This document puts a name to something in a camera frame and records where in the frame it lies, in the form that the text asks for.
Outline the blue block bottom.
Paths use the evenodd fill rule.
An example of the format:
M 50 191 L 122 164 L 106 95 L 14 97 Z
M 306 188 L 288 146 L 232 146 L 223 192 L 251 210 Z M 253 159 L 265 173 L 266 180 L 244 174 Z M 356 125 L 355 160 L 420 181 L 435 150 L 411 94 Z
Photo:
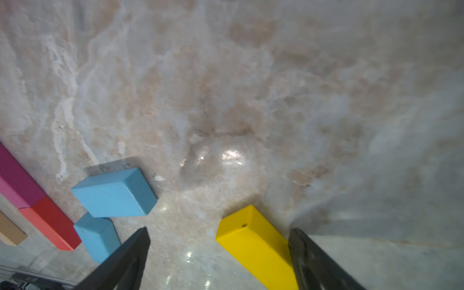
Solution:
M 74 224 L 74 229 L 96 263 L 103 263 L 121 245 L 110 219 L 86 213 Z

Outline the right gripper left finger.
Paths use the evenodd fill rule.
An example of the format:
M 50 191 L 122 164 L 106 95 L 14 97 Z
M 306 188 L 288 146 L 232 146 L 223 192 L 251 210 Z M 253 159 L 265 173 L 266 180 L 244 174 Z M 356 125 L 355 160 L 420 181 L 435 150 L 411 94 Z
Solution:
M 138 229 L 75 289 L 140 289 L 150 244 L 151 240 L 147 228 Z

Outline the blue block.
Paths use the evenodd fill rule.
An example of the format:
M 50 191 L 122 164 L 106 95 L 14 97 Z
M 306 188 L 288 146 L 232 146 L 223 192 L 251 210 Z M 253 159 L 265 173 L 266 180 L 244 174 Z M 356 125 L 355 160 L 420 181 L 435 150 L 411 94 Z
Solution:
M 96 263 L 103 263 L 121 245 L 110 219 L 86 213 L 74 224 L 74 229 Z
M 94 218 L 146 216 L 158 201 L 138 168 L 89 176 L 71 192 Z

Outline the tan block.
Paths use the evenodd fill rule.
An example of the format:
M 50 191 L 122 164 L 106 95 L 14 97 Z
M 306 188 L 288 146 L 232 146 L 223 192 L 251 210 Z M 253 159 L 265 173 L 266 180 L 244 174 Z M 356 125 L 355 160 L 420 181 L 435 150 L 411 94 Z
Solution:
M 0 236 L 1 242 L 12 247 L 18 246 L 28 238 L 3 212 L 0 213 Z

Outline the red block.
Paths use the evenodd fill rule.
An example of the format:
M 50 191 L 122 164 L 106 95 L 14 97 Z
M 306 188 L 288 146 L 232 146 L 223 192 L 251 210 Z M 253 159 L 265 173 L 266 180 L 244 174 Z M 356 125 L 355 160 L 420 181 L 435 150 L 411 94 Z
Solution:
M 73 251 L 82 243 L 74 223 L 49 197 L 18 211 L 57 249 Z

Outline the magenta block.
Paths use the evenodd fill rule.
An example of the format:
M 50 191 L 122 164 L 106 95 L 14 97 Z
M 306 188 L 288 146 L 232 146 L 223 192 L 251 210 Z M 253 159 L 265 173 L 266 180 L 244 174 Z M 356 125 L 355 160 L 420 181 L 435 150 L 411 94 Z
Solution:
M 17 209 L 34 206 L 47 194 L 1 144 L 1 194 Z

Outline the yellow block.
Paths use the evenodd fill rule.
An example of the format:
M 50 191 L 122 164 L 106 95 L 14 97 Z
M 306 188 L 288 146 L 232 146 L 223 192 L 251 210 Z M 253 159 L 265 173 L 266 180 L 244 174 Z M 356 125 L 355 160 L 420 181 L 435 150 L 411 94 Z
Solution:
M 253 205 L 223 218 L 216 241 L 266 289 L 298 289 L 288 241 Z

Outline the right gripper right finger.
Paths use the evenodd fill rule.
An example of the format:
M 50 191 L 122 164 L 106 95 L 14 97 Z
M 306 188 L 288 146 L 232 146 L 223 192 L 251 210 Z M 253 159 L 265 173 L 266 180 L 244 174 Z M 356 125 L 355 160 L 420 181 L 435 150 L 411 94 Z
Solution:
M 306 233 L 290 232 L 288 246 L 300 290 L 365 290 Z

